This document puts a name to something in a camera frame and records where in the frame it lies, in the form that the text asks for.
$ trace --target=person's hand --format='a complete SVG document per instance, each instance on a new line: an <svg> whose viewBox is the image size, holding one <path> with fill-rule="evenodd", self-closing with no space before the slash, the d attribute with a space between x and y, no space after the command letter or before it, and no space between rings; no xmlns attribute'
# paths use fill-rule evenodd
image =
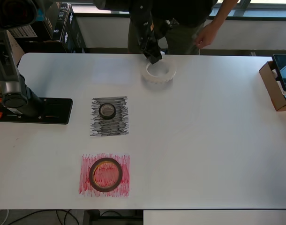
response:
<svg viewBox="0 0 286 225"><path fill-rule="evenodd" d="M206 25L201 32L198 34L197 38L195 39L195 45L198 48L204 48L207 45L212 44L214 41L216 34L219 30L219 27L215 24L209 23Z"/></svg>

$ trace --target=black scribble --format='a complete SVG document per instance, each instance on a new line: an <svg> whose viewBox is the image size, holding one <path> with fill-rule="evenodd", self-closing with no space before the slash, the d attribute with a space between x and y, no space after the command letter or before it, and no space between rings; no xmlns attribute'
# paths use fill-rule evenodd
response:
<svg viewBox="0 0 286 225"><path fill-rule="evenodd" d="M90 136L114 136L128 134L128 106L124 97L98 97L92 99ZM115 106L116 115L105 120L99 115L99 108L104 103Z"/></svg>

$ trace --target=white tape roll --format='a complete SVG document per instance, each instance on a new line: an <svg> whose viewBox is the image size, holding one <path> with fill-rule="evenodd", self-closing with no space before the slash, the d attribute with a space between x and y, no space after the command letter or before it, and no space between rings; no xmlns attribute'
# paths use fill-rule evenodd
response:
<svg viewBox="0 0 286 225"><path fill-rule="evenodd" d="M176 65L174 63L173 60L160 60L157 63L164 63L166 68L163 68L163 70L167 70L166 73L162 73L161 75L152 75L148 72L148 67L151 65L150 62L148 62L146 64L146 62L144 62L141 66L141 75L150 82L153 83L163 83L163 82L168 82L169 80L171 80L175 73L176 73Z"/></svg>

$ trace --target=olive pants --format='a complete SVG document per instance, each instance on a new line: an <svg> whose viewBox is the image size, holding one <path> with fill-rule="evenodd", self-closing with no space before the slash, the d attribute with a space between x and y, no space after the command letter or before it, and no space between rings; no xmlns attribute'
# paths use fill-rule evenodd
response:
<svg viewBox="0 0 286 225"><path fill-rule="evenodd" d="M159 32L158 28L161 27L165 21L163 19L153 18L155 33ZM199 55L199 48L194 44L194 41L202 30L204 23L197 27L188 27L180 24L172 26L165 38L168 43L168 54L172 55ZM133 54L140 54L140 46L136 37L134 24L129 22L128 30L128 52Z"/></svg>

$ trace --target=brown tape roll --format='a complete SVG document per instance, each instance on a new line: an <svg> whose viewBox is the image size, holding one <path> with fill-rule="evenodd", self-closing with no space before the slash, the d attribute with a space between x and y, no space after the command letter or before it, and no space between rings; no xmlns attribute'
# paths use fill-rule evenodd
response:
<svg viewBox="0 0 286 225"><path fill-rule="evenodd" d="M114 184L112 184L110 187L102 187L98 185L97 181L95 180L95 172L96 170L104 163L111 163L117 167L118 170L118 178ZM100 192L109 192L113 191L115 188L119 186L119 184L122 181L122 168L121 165L113 158L101 158L97 160L91 167L90 173L89 173L89 181L92 187Z"/></svg>

